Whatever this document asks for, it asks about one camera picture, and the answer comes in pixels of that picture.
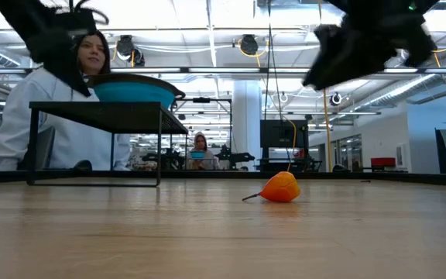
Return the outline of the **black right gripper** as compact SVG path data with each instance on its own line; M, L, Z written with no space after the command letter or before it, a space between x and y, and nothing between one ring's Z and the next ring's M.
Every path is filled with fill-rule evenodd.
M320 25L314 35L320 42L303 86L323 90L333 85L383 71L385 63L404 49L404 65L419 67L437 49L416 10L346 12L340 26Z

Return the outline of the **black monitor on stand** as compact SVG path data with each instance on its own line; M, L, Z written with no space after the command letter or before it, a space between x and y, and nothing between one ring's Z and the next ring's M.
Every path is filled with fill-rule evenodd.
M262 159L259 169L266 171L304 172L307 169L308 121L261 120Z

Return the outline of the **red box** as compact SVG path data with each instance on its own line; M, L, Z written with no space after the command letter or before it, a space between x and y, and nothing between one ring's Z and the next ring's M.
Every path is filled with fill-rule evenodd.
M396 159L394 157L372 157L371 167L395 167Z

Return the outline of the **small orange stemmed fruit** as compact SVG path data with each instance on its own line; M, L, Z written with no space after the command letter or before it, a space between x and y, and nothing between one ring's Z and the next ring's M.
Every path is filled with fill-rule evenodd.
M300 195L300 187L294 175L288 171L281 171L271 177L265 187L257 194L250 195L242 201L250 198L262 197L272 202L291 202Z

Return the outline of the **person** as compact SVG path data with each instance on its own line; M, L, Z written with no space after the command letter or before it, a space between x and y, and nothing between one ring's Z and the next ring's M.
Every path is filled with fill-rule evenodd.
M218 158L209 150L202 132L194 136L194 147L187 152L187 169L193 171L216 171L220 169Z
M74 69L83 78L111 72L108 42L100 31L75 37ZM47 70L40 68L23 78L6 99L0 125L0 171L15 171L28 150L30 102L98 102L73 90ZM68 169L87 160L94 171L125 171L130 156L130 135L113 136L104 130L68 119L39 114L39 131L54 129L49 167Z

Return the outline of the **white column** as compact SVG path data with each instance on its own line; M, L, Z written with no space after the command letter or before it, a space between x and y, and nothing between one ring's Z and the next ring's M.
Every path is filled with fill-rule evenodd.
M249 153L256 161L240 163L249 171L256 171L255 164L261 158L260 120L262 113L262 89L259 80L234 81L232 95L232 149L237 153Z

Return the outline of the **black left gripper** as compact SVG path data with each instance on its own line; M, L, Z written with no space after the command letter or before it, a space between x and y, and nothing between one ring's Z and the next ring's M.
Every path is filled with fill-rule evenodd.
M74 65L72 35L61 28L45 29L27 39L27 49L37 63Z

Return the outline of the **black mesh shelf riser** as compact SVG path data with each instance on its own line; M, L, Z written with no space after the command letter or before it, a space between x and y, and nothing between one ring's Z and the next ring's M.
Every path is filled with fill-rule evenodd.
M31 109L28 169L26 183L29 186L49 186L49 179L65 177L119 177L120 173L110 166L109 171L37 170L36 151L39 114L44 112L117 134L155 134L157 151L161 151L163 135L187 135L187 128L159 102L30 102Z

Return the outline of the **blue grey collapsible colander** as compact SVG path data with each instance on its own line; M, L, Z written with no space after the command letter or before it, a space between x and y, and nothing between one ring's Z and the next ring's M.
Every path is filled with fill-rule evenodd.
M89 76L87 85L101 102L159 102L169 108L186 94L167 81L137 74Z

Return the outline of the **black robot station frame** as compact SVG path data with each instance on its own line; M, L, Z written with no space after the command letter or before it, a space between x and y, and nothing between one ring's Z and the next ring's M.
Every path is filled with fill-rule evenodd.
M188 134L182 141L184 148L184 168L199 160L213 160L221 170L234 170L232 158L233 109L231 99L209 97L176 98L170 111L186 127ZM213 158L203 158L200 154L190 155L195 147L194 137L202 133Z

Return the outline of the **grey chair back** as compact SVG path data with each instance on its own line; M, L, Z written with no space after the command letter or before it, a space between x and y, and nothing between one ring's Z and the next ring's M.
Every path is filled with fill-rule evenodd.
M50 127L37 135L36 165L37 170L47 169L50 165L55 129Z

